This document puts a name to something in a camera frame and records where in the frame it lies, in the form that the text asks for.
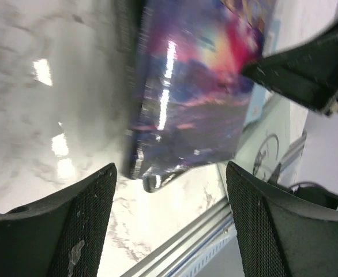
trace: glossy book cover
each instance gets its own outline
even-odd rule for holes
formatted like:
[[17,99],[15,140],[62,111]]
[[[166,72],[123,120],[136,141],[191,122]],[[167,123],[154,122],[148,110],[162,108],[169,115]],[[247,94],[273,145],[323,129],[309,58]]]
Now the glossy book cover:
[[143,16],[130,178],[168,177],[235,155],[274,1],[152,0]]

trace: book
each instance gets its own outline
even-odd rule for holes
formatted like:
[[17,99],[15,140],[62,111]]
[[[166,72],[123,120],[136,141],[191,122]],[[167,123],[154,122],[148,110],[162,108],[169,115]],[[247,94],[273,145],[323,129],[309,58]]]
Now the book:
[[143,14],[128,177],[173,179],[230,160],[262,54],[273,0],[151,0]]
[[[263,56],[274,54],[277,48],[280,30],[280,19],[273,17],[273,20],[268,28],[268,34],[265,37]],[[271,98],[272,94],[263,86],[256,84],[250,99],[249,109],[247,111],[245,126],[258,121],[261,118],[262,109],[267,100]]]

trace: black cable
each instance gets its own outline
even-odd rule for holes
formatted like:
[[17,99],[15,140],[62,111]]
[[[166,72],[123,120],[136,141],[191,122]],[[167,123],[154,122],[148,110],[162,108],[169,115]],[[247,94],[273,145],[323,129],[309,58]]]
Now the black cable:
[[316,182],[313,182],[313,181],[301,181],[301,182],[294,183],[292,186],[288,187],[288,190],[293,190],[293,188],[295,188],[295,187],[299,187],[299,188],[314,187],[314,188],[320,188],[320,189],[323,189],[323,190],[327,190],[322,185],[320,185]]
[[326,197],[331,197],[332,199],[336,199],[338,201],[338,195],[335,193],[330,192],[327,190],[324,186],[320,185],[319,183],[313,182],[313,181],[301,181],[297,182],[290,187],[288,187],[288,191],[292,193],[293,195],[297,195],[299,192],[299,189],[304,189],[304,188],[316,188],[320,190],[321,192],[326,195]]

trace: white marble surface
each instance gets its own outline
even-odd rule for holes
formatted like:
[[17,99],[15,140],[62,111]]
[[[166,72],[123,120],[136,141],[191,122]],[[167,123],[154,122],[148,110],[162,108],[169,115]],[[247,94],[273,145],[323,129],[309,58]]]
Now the white marble surface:
[[[336,4],[285,2],[290,44]],[[120,167],[127,94],[114,28],[110,0],[0,0],[0,212]],[[304,116],[293,111],[295,136]],[[155,194],[119,177],[99,276],[120,276],[223,196],[216,166]]]

